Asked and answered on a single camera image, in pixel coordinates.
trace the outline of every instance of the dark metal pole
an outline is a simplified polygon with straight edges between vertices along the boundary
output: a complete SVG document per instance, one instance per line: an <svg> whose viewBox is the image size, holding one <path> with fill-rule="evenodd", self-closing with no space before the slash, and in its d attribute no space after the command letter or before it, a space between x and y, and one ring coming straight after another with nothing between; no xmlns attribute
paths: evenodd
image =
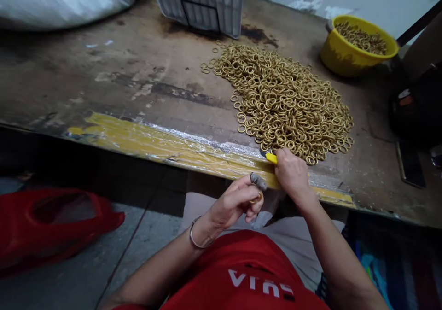
<svg viewBox="0 0 442 310"><path fill-rule="evenodd" d="M416 21L406 32L398 39L399 46L407 44L414 36L422 31L440 12L442 11L442 0L435 4L427 13Z"/></svg>

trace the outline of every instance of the mobile phone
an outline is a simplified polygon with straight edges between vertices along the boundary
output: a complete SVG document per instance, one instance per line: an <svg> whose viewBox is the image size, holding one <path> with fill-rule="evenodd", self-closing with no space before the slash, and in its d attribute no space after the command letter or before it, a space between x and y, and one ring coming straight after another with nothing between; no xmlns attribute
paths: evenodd
<svg viewBox="0 0 442 310"><path fill-rule="evenodd" d="M426 184L418 151L412 145L399 141L396 142L396 152L401 179L412 186L425 188Z"/></svg>

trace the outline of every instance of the red t-shirt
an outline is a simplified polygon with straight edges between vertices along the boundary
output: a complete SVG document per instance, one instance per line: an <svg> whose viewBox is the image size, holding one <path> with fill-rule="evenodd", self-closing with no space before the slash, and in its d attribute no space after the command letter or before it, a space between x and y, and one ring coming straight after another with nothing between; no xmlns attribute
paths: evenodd
<svg viewBox="0 0 442 310"><path fill-rule="evenodd" d="M142 309L124 305L118 310ZM328 309L306 289L282 250L267 236L243 230L218 238L189 269L170 309Z"/></svg>

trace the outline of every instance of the gray plastic crate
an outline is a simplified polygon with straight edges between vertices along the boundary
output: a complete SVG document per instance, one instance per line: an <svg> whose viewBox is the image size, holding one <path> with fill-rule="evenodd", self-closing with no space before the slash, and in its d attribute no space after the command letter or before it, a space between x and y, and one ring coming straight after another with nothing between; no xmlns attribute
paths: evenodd
<svg viewBox="0 0 442 310"><path fill-rule="evenodd" d="M241 35L243 0L157 0L167 18L200 29Z"/></svg>

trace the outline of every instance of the white plastic bag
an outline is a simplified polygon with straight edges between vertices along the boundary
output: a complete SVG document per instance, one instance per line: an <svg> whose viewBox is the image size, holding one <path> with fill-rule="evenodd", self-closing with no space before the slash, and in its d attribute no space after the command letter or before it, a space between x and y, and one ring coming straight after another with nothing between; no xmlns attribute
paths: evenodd
<svg viewBox="0 0 442 310"><path fill-rule="evenodd" d="M0 0L0 28L49 31L118 13L135 0Z"/></svg>

